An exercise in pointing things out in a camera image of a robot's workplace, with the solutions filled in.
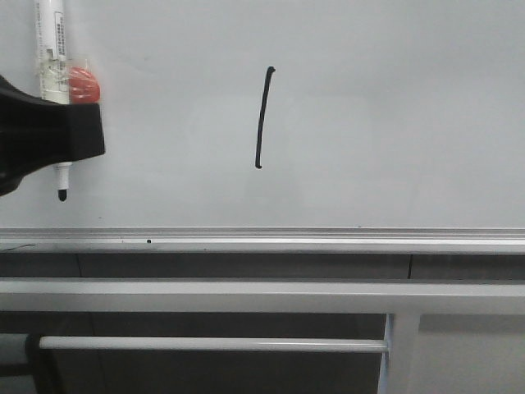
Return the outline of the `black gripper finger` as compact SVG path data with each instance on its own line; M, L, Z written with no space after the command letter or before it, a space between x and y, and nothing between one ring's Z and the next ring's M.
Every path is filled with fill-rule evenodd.
M103 154L98 104L54 103L1 79L1 195L41 168Z

